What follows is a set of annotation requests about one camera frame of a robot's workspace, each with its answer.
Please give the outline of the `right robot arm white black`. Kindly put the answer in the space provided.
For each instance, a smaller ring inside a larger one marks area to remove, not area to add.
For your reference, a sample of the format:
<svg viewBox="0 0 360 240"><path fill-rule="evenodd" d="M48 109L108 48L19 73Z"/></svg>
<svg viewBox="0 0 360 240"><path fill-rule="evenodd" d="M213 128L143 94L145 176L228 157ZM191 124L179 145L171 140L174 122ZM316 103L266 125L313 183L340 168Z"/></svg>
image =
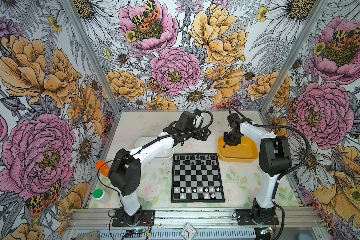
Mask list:
<svg viewBox="0 0 360 240"><path fill-rule="evenodd" d="M252 208L235 210L238 224L278 225L276 209L282 207L276 204L275 196L282 174L292 166L288 139L267 131L268 126L246 122L238 113L230 113L227 120L230 131L224 133L225 145L237 146L243 136L253 140L258 147L259 166L263 171L260 191Z"/></svg>

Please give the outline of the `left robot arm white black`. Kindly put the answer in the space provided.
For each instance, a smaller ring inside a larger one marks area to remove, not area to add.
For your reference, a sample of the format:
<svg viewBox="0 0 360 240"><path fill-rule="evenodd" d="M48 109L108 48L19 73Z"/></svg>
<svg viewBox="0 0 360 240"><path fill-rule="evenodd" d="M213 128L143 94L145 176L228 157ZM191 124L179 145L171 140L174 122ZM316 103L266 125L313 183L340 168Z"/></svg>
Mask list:
<svg viewBox="0 0 360 240"><path fill-rule="evenodd" d="M142 216L142 206L137 197L142 168L164 151L186 140L205 142L211 135L209 126L213 121L213 114L209 111L196 109L183 112L177 121L147 144L132 150L120 149L113 160L97 164L98 171L110 180L119 193L122 216L129 225L135 225Z"/></svg>

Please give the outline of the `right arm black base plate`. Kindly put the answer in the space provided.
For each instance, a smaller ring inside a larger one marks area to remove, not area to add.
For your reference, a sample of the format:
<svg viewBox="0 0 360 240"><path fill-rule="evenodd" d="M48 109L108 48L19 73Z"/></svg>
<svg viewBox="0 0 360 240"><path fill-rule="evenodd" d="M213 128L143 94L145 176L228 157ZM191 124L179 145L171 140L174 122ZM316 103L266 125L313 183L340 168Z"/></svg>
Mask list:
<svg viewBox="0 0 360 240"><path fill-rule="evenodd" d="M239 226L249 225L272 225L280 224L276 211L274 209L252 210L237 209L234 213Z"/></svg>

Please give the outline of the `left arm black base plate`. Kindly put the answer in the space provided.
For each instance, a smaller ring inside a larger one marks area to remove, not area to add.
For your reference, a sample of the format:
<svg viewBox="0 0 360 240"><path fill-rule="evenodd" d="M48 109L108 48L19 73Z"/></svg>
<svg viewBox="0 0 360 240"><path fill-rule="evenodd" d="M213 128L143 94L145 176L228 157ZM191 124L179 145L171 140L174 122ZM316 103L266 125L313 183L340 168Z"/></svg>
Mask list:
<svg viewBox="0 0 360 240"><path fill-rule="evenodd" d="M152 227L155 222L155 210L138 210L133 216L129 216L124 210L116 210L113 227Z"/></svg>

